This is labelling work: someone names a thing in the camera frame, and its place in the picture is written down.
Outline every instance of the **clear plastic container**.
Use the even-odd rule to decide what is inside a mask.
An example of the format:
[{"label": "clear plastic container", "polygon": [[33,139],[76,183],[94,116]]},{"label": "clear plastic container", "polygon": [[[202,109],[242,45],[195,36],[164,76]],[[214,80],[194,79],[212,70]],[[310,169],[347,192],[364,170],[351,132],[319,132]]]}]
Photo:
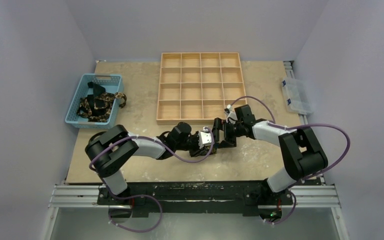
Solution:
[{"label": "clear plastic container", "polygon": [[304,81],[285,77],[281,82],[281,87],[286,109],[289,112],[302,115],[308,115],[313,112]]}]

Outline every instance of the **wooden grid compartment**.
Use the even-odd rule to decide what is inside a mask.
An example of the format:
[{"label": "wooden grid compartment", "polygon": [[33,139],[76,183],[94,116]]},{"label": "wooden grid compartment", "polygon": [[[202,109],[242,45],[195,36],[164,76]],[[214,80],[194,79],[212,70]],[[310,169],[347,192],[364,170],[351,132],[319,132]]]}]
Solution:
[{"label": "wooden grid compartment", "polygon": [[180,83],[160,84],[158,100],[180,100]]},{"label": "wooden grid compartment", "polygon": [[[237,52],[171,52],[161,55],[158,124],[212,124],[224,109],[245,96]],[[233,107],[247,104],[239,100]]]},{"label": "wooden grid compartment", "polygon": [[222,83],[203,83],[202,99],[204,100],[223,100]]},{"label": "wooden grid compartment", "polygon": [[220,67],[203,67],[202,70],[202,82],[203,83],[221,83],[222,74]]},{"label": "wooden grid compartment", "polygon": [[181,68],[181,82],[182,83],[200,83],[201,82],[201,68],[199,68],[199,67],[182,67]]},{"label": "wooden grid compartment", "polygon": [[181,68],[180,67],[164,67],[161,69],[160,82],[166,83],[180,83]]},{"label": "wooden grid compartment", "polygon": [[201,83],[183,83],[180,96],[182,100],[202,100]]},{"label": "wooden grid compartment", "polygon": [[220,53],[222,67],[240,67],[239,53]]}]

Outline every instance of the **wooden table surface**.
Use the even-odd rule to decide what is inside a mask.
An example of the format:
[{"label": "wooden table surface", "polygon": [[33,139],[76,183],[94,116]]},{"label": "wooden table surface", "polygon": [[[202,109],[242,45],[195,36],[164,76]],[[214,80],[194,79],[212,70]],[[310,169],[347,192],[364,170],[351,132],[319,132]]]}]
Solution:
[{"label": "wooden table surface", "polygon": [[[281,61],[242,61],[246,94],[265,102],[280,125],[300,125],[298,114],[288,112],[283,101],[281,79],[286,77]],[[160,76],[159,62],[98,62],[95,73],[121,74],[127,105],[118,111],[116,124],[135,134],[155,137],[170,131],[174,125],[157,125],[157,97]],[[270,119],[269,113],[257,101],[248,100],[255,117]],[[192,133],[204,125],[192,125]],[[100,129],[80,129],[74,146],[66,182],[69,184],[100,183],[89,170],[90,160],[85,153],[89,138]],[[191,160],[188,152],[178,155]],[[134,156],[121,168],[128,182],[165,181],[240,181],[263,180],[283,167],[280,148],[270,143],[246,137],[237,139],[236,148],[219,149],[200,163],[186,163],[175,157],[155,160]]]}]

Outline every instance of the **leopard print fabric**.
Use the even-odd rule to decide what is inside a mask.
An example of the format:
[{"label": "leopard print fabric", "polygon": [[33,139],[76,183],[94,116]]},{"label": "leopard print fabric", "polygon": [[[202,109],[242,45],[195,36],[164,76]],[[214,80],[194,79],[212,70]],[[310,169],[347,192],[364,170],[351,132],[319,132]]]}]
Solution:
[{"label": "leopard print fabric", "polygon": [[118,107],[124,108],[126,106],[127,97],[121,92],[109,93],[104,92],[101,95],[95,97],[94,100],[103,101],[104,105],[102,107],[97,107],[96,102],[93,103],[93,108],[95,110],[105,109],[105,113],[99,116],[92,116],[92,109],[86,97],[80,98],[80,105],[77,110],[77,115],[82,118],[88,119],[88,122],[97,122],[97,123],[106,123],[110,117],[111,110],[113,109],[114,99],[122,99],[122,102]]}]

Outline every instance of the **purple cable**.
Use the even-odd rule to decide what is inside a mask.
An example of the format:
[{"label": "purple cable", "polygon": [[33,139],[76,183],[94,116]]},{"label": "purple cable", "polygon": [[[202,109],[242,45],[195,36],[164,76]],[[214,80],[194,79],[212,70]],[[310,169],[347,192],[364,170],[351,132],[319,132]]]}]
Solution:
[{"label": "purple cable", "polygon": [[276,123],[276,120],[275,120],[275,116],[273,115],[272,111],[270,110],[270,108],[263,102],[261,101],[260,99],[254,97],[254,96],[241,96],[240,98],[234,100],[230,105],[233,106],[233,104],[235,104],[237,101],[241,100],[241,99],[245,99],[245,98],[249,98],[249,99],[254,99],[254,100],[257,100],[260,104],[262,104],[265,109],[267,109],[268,113],[270,114],[271,116],[271,119],[273,119],[273,123]]},{"label": "purple cable", "polygon": [[297,206],[297,197],[295,196],[295,194],[291,191],[290,194],[292,195],[293,197],[293,205],[292,205],[292,209],[290,210],[290,212],[283,218],[281,218],[279,221],[277,222],[274,222],[274,221],[265,221],[266,223],[269,223],[269,224],[273,224],[273,225],[277,225],[277,224],[280,224],[280,223],[283,223],[284,221],[286,221],[286,219],[288,219],[292,213],[294,212],[295,210],[295,207]]},{"label": "purple cable", "polygon": [[[145,140],[148,140],[148,141],[151,141],[151,142],[155,142],[155,143],[163,146],[169,153],[173,154],[173,156],[175,156],[176,158],[178,158],[179,160],[181,160],[183,162],[192,163],[192,164],[202,162],[202,161],[204,161],[210,155],[210,153],[213,151],[213,146],[214,146],[214,135],[213,135],[213,132],[208,127],[205,127],[205,129],[207,129],[209,131],[210,135],[211,135],[211,146],[209,147],[209,151],[206,153],[206,155],[202,159],[200,159],[198,161],[189,161],[189,160],[186,160],[186,159],[182,158],[181,156],[179,156],[175,152],[173,152],[164,143],[162,143],[160,141],[155,141],[154,138],[147,137],[147,136],[128,136],[128,137],[122,138],[122,139],[114,142],[111,146],[105,148],[101,153],[96,155],[96,157],[94,159],[92,159],[92,161],[90,161],[89,169],[91,169],[92,171],[96,172],[96,170],[95,170],[95,168],[93,166],[94,166],[94,164],[96,163],[96,161],[100,157],[102,157],[104,154],[106,154],[109,150],[111,150],[115,146],[117,146],[117,145],[119,145],[119,144],[121,144],[121,143],[123,143],[123,142],[125,142],[127,140],[136,139],[136,138],[137,139],[145,139]],[[105,186],[106,186],[106,189],[108,190],[109,194],[111,195],[111,197],[113,197],[114,199],[117,199],[117,200],[128,200],[128,199],[134,199],[134,198],[137,198],[137,197],[145,197],[145,198],[149,198],[149,199],[155,201],[156,204],[159,207],[159,219],[158,219],[158,221],[152,227],[146,228],[146,229],[143,229],[143,230],[132,229],[132,228],[120,225],[120,224],[116,223],[115,221],[113,221],[111,219],[111,214],[108,213],[108,218],[109,218],[110,223],[114,224],[116,227],[122,228],[122,229],[130,231],[130,232],[134,232],[134,233],[146,233],[146,232],[152,231],[153,229],[155,229],[161,223],[161,220],[163,219],[163,207],[161,206],[160,202],[155,197],[150,196],[150,195],[145,195],[145,194],[139,194],[139,195],[128,196],[128,197],[119,197],[119,196],[116,196],[113,192],[111,192],[110,188],[107,185],[105,185]]]},{"label": "purple cable", "polygon": [[315,177],[315,176],[317,176],[319,174],[322,174],[322,173],[325,173],[325,172],[329,171],[330,169],[335,167],[340,161],[342,161],[342,159],[344,159],[345,155],[347,155],[348,151],[350,150],[350,146],[351,146],[350,136],[348,136],[348,134],[342,128],[340,128],[338,126],[335,126],[335,125],[332,125],[332,124],[327,124],[327,123],[309,123],[309,124],[304,124],[304,125],[300,125],[300,126],[285,127],[285,126],[280,126],[280,125],[277,125],[277,124],[269,122],[268,125],[272,126],[272,127],[275,127],[275,128],[278,128],[278,129],[284,129],[284,130],[296,130],[296,129],[302,129],[302,128],[307,128],[307,127],[326,127],[326,128],[336,129],[336,130],[338,130],[339,132],[341,132],[345,136],[345,138],[346,138],[346,147],[345,147],[345,150],[343,151],[342,155],[335,162],[333,162],[330,166],[328,166],[325,169],[322,169],[321,171],[318,171],[318,172],[316,172],[316,173],[314,173],[312,175],[306,176],[302,180],[307,180],[309,178]]}]

